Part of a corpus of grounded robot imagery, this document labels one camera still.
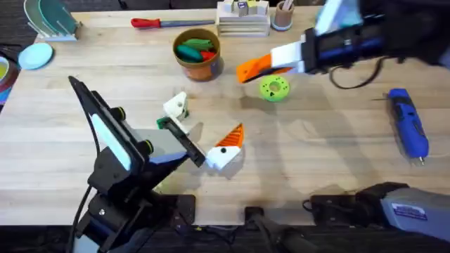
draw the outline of label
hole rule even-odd
[[[394,213],[398,216],[420,219],[422,221],[428,220],[427,214],[425,213],[425,210],[423,208],[395,203],[392,203],[392,208],[394,210]]]

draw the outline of power tool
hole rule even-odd
[[[387,99],[391,102],[395,125],[406,154],[424,165],[424,158],[428,156],[428,139],[408,91],[392,89]]]

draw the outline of blue lid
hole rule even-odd
[[[47,43],[36,43],[19,54],[19,65],[24,70],[35,70],[47,64],[53,55],[53,48]]]

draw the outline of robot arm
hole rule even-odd
[[[330,67],[350,67],[359,60],[390,56],[417,57],[450,67],[450,4],[445,1],[362,1],[360,25],[318,35],[314,28],[299,41],[273,48],[270,54],[237,67],[239,82],[266,74],[316,74]]]

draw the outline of wooden block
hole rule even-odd
[[[258,7],[257,7],[257,14],[258,15],[266,15],[268,7],[269,7],[268,1],[264,1],[264,0],[259,1]]]
[[[226,11],[227,13],[232,13],[233,12],[233,3],[234,3],[234,0],[224,0],[224,3],[222,4],[224,11]]]
[[[248,15],[247,2],[236,2],[234,8],[236,8],[238,10],[239,17]]]
[[[247,2],[248,15],[258,14],[258,3],[254,0]]]

